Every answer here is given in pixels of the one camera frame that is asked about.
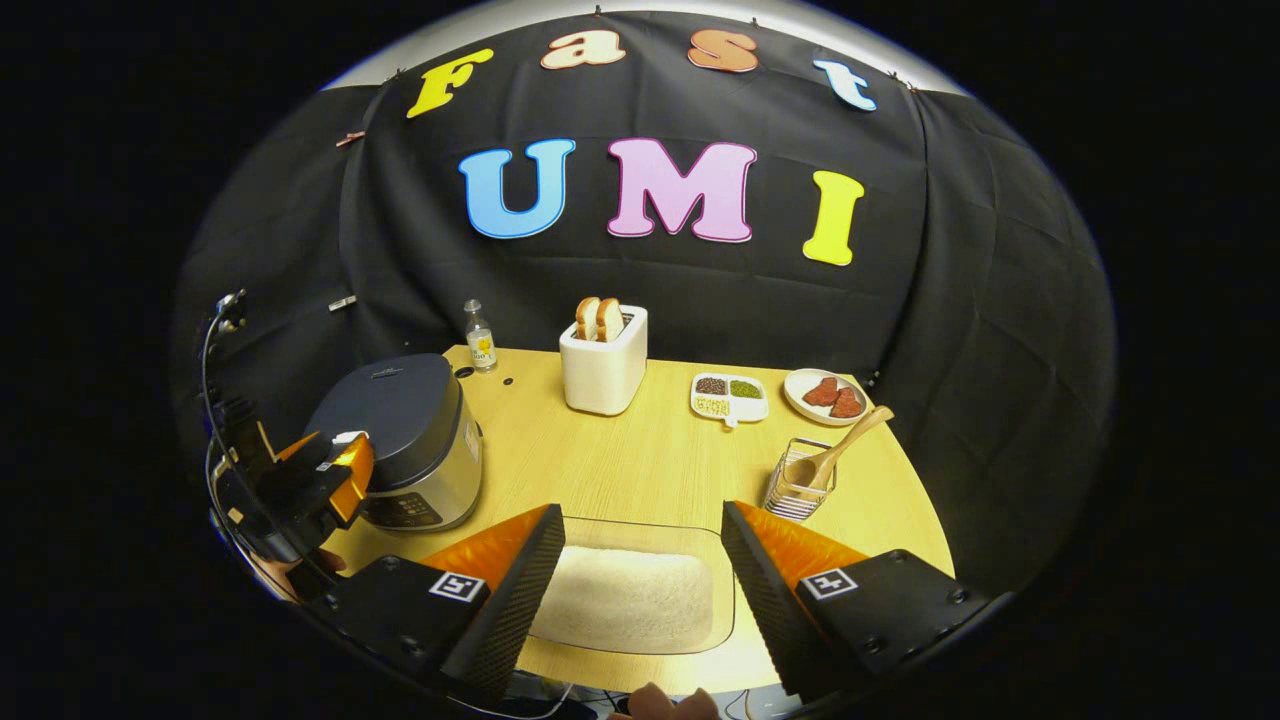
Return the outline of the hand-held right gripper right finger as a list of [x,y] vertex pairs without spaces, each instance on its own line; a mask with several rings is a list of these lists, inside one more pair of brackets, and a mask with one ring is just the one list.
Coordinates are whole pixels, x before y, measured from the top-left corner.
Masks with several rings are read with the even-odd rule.
[[906,550],[869,556],[740,501],[722,507],[722,544],[783,689],[804,701],[910,673],[991,610]]

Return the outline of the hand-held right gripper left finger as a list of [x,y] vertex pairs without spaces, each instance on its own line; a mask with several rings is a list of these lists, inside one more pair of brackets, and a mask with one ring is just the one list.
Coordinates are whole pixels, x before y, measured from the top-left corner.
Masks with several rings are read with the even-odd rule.
[[384,555],[320,594],[320,619],[397,676],[468,702],[506,693],[564,547],[544,503],[420,560]]

